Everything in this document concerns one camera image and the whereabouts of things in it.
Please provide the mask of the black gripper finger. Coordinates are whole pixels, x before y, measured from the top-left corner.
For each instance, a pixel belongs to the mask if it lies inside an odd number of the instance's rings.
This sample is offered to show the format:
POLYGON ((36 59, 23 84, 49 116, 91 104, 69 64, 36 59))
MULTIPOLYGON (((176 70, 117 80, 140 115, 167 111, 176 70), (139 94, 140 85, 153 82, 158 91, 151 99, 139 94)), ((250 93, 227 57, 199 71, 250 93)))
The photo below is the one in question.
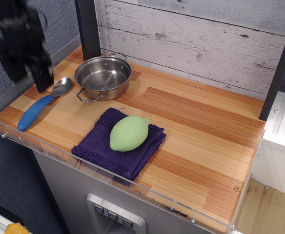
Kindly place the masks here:
POLYGON ((30 71, 39 92, 54 84, 54 71, 51 62, 43 61, 30 65, 30 71))
POLYGON ((22 79, 27 77, 26 68, 19 58, 0 55, 0 62, 14 84, 21 82, 22 79))

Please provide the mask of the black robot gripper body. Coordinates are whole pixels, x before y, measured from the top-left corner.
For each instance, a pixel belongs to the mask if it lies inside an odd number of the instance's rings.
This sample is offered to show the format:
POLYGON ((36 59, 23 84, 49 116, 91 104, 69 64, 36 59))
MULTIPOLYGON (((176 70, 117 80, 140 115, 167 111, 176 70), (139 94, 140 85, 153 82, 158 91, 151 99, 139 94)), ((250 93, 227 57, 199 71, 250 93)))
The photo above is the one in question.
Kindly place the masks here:
POLYGON ((38 14, 0 14, 0 55, 19 58, 24 66, 51 62, 38 14))

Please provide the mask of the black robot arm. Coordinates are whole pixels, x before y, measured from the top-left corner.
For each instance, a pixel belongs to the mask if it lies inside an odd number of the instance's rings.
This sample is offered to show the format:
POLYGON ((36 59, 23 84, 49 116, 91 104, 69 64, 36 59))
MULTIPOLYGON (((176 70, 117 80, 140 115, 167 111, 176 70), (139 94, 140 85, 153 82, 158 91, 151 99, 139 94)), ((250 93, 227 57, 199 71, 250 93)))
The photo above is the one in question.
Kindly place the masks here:
POLYGON ((0 0, 0 62, 13 82, 31 72, 39 92, 54 83, 53 64, 43 47, 37 10, 24 0, 0 0))

